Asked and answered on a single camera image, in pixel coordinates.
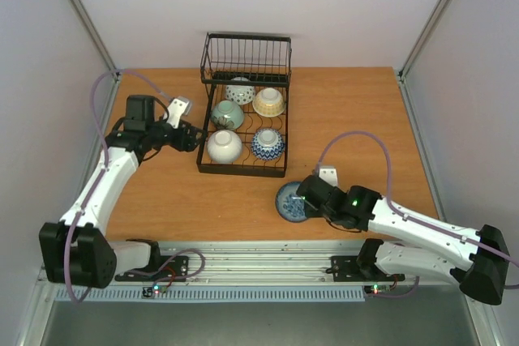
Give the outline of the plain white bowl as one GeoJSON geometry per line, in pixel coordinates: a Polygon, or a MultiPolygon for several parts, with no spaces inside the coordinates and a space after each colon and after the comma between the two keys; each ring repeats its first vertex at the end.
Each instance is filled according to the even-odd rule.
{"type": "Polygon", "coordinates": [[[242,141],[231,130],[218,130],[208,139],[208,154],[216,163],[231,164],[242,155],[242,141]]]}

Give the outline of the celadon green bowl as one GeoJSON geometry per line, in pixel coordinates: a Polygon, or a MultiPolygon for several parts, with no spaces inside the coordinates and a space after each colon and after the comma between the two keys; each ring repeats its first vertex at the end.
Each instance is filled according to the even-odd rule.
{"type": "Polygon", "coordinates": [[[244,122],[244,113],[236,102],[222,100],[212,109],[210,119],[218,130],[237,130],[244,122]]]}

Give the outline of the red patterned bowl dotted outside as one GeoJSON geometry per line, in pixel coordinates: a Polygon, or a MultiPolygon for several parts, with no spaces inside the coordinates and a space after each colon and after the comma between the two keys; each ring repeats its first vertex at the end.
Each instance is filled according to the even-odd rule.
{"type": "Polygon", "coordinates": [[[242,84],[228,84],[225,86],[225,99],[231,100],[238,105],[248,105],[255,99],[255,87],[250,85],[250,80],[245,77],[235,77],[232,81],[239,81],[242,84]]]}

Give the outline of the red patterned bowl blue outside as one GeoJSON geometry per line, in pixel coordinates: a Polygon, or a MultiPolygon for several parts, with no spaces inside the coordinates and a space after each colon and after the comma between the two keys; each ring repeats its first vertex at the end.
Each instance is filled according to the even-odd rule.
{"type": "Polygon", "coordinates": [[[252,154],[260,160],[277,160],[284,150],[285,141],[281,133],[271,128],[257,130],[251,141],[252,154]]]}

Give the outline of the blue yellow floral bowl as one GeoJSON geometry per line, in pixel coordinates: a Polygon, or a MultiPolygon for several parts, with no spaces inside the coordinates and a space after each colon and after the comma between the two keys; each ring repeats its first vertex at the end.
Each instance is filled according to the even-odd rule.
{"type": "Polygon", "coordinates": [[[285,112],[285,100],[275,88],[262,88],[256,93],[252,107],[260,116],[277,117],[285,112]]]}

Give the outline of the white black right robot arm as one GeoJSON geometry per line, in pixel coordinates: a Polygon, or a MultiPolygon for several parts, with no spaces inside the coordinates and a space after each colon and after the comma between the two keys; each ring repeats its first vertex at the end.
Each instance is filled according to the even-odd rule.
{"type": "Polygon", "coordinates": [[[409,275],[457,284],[462,293],[488,305],[503,299],[510,257],[501,231],[447,224],[388,201],[362,186],[343,191],[315,175],[297,189],[311,216],[345,229],[405,241],[404,246],[367,239],[356,258],[363,279],[409,275]]]}

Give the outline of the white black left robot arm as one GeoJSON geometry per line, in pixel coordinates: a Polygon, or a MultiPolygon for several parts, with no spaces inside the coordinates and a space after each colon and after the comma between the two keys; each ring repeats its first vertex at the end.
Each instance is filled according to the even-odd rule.
{"type": "Polygon", "coordinates": [[[105,136],[105,149],[79,197],[57,223],[45,223],[39,242],[48,281],[105,288],[123,273],[156,279],[163,259],[155,241],[136,238],[112,243],[105,236],[124,187],[143,162],[163,147],[193,152],[206,132],[185,121],[191,102],[176,97],[156,116],[154,96],[131,95],[126,112],[105,136]]]}

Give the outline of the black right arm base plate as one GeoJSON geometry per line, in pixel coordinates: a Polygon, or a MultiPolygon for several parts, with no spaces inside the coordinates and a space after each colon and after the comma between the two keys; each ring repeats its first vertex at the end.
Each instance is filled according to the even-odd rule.
{"type": "Polygon", "coordinates": [[[357,258],[349,255],[335,255],[330,258],[330,267],[325,271],[332,276],[334,282],[401,282],[404,274],[389,275],[377,267],[362,271],[357,258]]]}

